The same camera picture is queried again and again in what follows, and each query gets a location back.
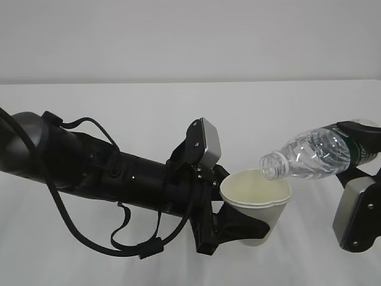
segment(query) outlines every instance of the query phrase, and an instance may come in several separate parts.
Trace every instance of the bottle label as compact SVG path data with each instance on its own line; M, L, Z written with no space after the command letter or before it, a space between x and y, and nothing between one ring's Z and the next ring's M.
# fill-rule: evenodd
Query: bottle label
M339 129L336 124L328 125L323 128L328 129L340 136L340 138L342 138L348 146L349 155L351 156L349 168L368 163L377 157L378 153L371 153L367 151L360 143L356 142L341 129Z

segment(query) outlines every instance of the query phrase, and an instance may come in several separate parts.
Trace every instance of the robotic arm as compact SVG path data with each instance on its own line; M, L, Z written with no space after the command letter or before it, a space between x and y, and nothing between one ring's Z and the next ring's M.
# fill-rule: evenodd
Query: robotic arm
M212 201L221 201L219 184L229 173L217 162L221 156L217 129L205 118L192 122L185 140L165 164L123 153L96 121L82 118L63 123L46 111L13 116L0 109L0 170L46 183L69 231L84 245L107 255L148 257L164 250L184 227L192 225L196 250L212 255L219 244L232 240L263 238L270 230L261 220L245 216L224 203L213 213ZM97 125L111 144L85 133L69 132L84 121ZM105 201L117 201L125 219L111 235L109 249L84 237L74 226L59 192ZM114 241L128 224L132 204L181 216L178 227L165 239L157 229L144 243L127 246Z

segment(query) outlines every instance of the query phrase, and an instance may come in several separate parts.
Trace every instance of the plastic water bottle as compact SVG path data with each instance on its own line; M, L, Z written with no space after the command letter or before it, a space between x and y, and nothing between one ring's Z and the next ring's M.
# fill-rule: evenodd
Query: plastic water bottle
M352 121L378 127L369 120ZM279 151L264 156L260 166L270 180L287 176L320 179L370 162L376 157L377 153L369 153L336 124L332 124L298 135Z

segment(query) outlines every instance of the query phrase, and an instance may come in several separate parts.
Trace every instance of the bottle opening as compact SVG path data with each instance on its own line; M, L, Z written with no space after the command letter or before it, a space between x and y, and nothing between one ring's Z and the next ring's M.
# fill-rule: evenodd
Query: bottle opening
M278 152L273 152L261 158L260 167L263 175L269 180L284 178L288 175L288 162Z

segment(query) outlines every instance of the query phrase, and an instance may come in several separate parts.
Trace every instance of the white backdrop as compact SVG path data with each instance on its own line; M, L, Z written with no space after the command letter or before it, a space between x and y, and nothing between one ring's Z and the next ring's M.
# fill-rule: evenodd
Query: white backdrop
M69 122L91 116L125 152L164 162L192 120L206 117L221 141L220 163L230 172L258 167L259 158L295 134L338 120L381 124L381 82L267 82L131 85L0 86L0 106L10 113L49 110ZM80 130L95 136L90 124ZM366 166L376 172L381 161ZM209 257L195 252L189 225L156 256L113 258L78 243L66 230L47 188L0 174L1 285L380 285L381 244L352 254L332 230L342 187L335 178L291 180L293 200L269 240L250 248L221 245ZM79 229L109 245L123 220L114 203L63 195ZM126 244L154 231L154 212L132 208L118 235ZM161 236L179 218L164 215Z
M380 0L2 0L0 83L381 79Z

